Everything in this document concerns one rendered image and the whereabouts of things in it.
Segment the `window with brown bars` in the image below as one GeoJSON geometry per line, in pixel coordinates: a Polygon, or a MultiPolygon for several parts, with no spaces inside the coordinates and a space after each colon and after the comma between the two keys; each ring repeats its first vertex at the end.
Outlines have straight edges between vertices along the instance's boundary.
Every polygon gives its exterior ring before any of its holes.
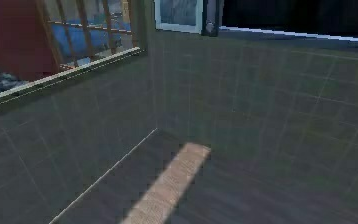
{"type": "Polygon", "coordinates": [[[0,105],[144,49],[140,0],[0,0],[0,105]]]}

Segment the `dark window with white sill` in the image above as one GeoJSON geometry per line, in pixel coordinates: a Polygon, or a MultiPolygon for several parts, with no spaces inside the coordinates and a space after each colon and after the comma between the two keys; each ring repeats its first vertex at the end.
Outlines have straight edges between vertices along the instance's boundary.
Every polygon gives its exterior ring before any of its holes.
{"type": "Polygon", "coordinates": [[[222,28],[358,42],[358,0],[223,0],[222,28]]]}

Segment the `white framed picture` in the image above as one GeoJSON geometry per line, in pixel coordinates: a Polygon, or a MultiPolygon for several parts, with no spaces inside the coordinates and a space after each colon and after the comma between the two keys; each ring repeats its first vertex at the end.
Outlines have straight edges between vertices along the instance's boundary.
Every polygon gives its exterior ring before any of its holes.
{"type": "Polygon", "coordinates": [[[158,30],[200,34],[203,0],[154,0],[158,30]]]}

